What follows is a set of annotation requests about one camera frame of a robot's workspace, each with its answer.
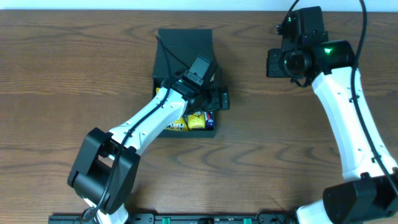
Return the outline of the purple Dairy Milk bar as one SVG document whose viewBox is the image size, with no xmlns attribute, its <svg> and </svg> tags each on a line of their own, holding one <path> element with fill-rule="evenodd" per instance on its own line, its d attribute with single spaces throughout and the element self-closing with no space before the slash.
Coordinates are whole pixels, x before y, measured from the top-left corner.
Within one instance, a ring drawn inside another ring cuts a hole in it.
<svg viewBox="0 0 398 224">
<path fill-rule="evenodd" d="M 214 114 L 212 111 L 205 112 L 205 129 L 213 130 L 215 127 Z"/>
</svg>

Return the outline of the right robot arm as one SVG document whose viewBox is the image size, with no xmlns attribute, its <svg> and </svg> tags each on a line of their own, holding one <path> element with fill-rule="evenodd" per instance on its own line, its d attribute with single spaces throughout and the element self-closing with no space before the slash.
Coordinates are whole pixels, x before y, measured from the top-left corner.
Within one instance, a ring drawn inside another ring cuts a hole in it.
<svg viewBox="0 0 398 224">
<path fill-rule="evenodd" d="M 361 86 L 357 51 L 330 40 L 320 7 L 289 9 L 277 26 L 278 49 L 267 56 L 267 76 L 312 87 L 332 128 L 344 182 L 299 207 L 297 223 L 363 223 L 397 213 L 397 162 L 385 147 Z"/>
</svg>

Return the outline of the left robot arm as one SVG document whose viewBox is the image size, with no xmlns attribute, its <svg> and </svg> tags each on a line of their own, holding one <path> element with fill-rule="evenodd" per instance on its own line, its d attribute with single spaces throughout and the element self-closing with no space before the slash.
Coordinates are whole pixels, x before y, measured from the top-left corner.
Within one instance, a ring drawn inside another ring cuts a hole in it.
<svg viewBox="0 0 398 224">
<path fill-rule="evenodd" d="M 168 77 L 153 99 L 132 118 L 107 132 L 92 129 L 84 138 L 67 184 L 87 204 L 80 223 L 126 223 L 124 203 L 131 193 L 139 161 L 149 144 L 185 113 L 220 110 L 213 76 L 217 64 L 200 54 L 191 67 Z"/>
</svg>

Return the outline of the yellow Mentos bottle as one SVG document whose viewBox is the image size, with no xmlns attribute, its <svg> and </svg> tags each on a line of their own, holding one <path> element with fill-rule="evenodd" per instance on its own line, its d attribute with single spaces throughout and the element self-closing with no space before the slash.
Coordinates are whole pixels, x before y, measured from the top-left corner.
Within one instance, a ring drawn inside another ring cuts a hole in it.
<svg viewBox="0 0 398 224">
<path fill-rule="evenodd" d="M 189 129 L 205 129 L 204 112 L 195 112 L 187 115 Z"/>
</svg>

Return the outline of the yellow Hacks candy bag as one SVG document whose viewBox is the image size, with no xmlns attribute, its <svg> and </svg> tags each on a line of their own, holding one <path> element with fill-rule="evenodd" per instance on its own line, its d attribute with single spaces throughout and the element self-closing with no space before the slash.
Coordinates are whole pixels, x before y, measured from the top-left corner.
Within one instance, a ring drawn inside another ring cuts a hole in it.
<svg viewBox="0 0 398 224">
<path fill-rule="evenodd" d="M 166 87 L 156 88 L 156 99 L 164 100 L 163 105 L 156 109 L 155 120 L 166 130 L 187 131 L 188 126 L 183 120 L 183 114 L 187 109 L 187 101 L 175 90 Z"/>
</svg>

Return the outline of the dark green gift box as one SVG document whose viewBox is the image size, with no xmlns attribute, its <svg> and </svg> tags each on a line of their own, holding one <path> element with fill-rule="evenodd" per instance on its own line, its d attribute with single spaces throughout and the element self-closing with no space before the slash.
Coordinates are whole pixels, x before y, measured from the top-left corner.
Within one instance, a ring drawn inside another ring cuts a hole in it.
<svg viewBox="0 0 398 224">
<path fill-rule="evenodd" d="M 159 29 L 159 35 L 168 51 L 171 72 L 174 74 L 180 70 L 188 70 L 196 57 L 200 54 L 214 61 L 217 65 L 213 50 L 213 35 L 211 29 Z M 153 93 L 160 88 L 164 80 L 168 78 L 167 64 L 160 44 L 157 46 L 154 69 L 152 72 Z M 218 66 L 216 79 L 223 84 L 222 69 Z M 198 129 L 189 131 L 163 130 L 158 138 L 214 138 L 213 130 Z"/>
</svg>

